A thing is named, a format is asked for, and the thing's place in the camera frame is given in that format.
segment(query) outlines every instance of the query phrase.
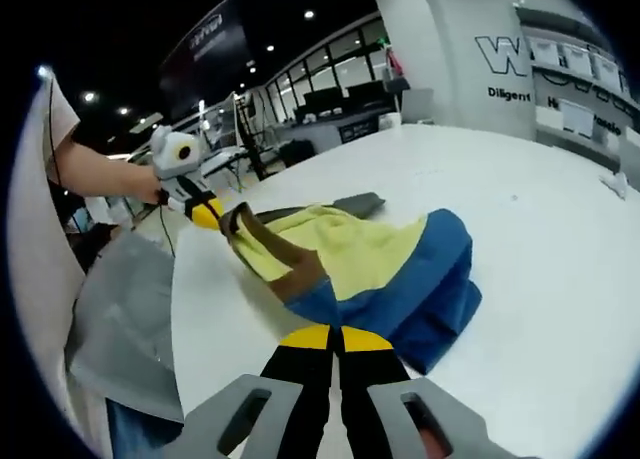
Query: white table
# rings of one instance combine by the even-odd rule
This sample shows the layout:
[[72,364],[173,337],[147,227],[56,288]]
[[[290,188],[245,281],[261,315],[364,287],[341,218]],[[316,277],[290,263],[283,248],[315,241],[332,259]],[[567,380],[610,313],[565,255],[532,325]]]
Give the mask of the white table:
[[[624,400],[640,363],[640,193],[620,200],[579,156],[488,132],[382,131],[245,192],[254,211],[375,191],[397,225],[448,208],[474,240],[480,307],[429,374],[519,455],[576,457]],[[189,226],[173,282],[185,414],[238,375],[259,374],[304,321],[284,310],[219,234]],[[333,396],[335,405],[337,396]],[[325,431],[340,435],[339,420]],[[346,440],[319,457],[350,457]]]

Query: jeans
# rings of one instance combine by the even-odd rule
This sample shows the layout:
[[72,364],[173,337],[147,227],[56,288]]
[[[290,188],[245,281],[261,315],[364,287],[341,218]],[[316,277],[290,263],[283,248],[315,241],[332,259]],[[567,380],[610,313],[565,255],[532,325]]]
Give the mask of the jeans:
[[129,409],[109,399],[107,415],[114,459],[161,457],[160,448],[174,441],[182,424]]

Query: garment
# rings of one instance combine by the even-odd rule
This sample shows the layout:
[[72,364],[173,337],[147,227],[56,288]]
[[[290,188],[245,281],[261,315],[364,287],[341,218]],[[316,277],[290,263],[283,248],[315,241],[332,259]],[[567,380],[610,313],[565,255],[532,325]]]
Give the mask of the garment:
[[336,328],[375,332],[423,374],[480,303],[469,280],[471,237],[451,211],[403,228],[324,206],[266,225],[259,219],[265,214],[254,216],[246,204],[237,211],[223,221],[223,232],[288,309]]
[[49,113],[55,148],[79,119],[53,77],[33,99],[16,152],[7,211],[9,274],[22,331],[55,403],[89,447],[110,457],[104,399],[82,390],[65,372],[64,347],[84,273],[47,184]]

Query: letter w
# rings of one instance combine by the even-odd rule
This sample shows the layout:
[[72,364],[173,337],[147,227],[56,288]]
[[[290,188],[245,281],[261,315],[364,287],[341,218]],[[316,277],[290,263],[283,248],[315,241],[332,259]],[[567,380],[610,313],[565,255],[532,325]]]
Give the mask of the letter w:
[[520,38],[515,44],[510,37],[498,36],[493,41],[489,36],[476,37],[476,44],[494,74],[509,74],[509,68],[516,76],[526,77],[526,52],[520,47]]

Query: blue cloth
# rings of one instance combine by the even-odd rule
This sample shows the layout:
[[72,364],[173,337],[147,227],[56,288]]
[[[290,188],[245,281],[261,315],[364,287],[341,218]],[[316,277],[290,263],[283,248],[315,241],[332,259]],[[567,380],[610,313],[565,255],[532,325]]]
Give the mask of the blue cloth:
[[311,321],[375,332],[426,374],[476,312],[482,295],[469,279],[471,236],[447,209],[429,214],[416,248],[382,289],[336,300],[326,278],[287,307]]
[[134,411],[110,399],[106,401],[114,459],[160,459],[160,448],[182,432],[180,423]]

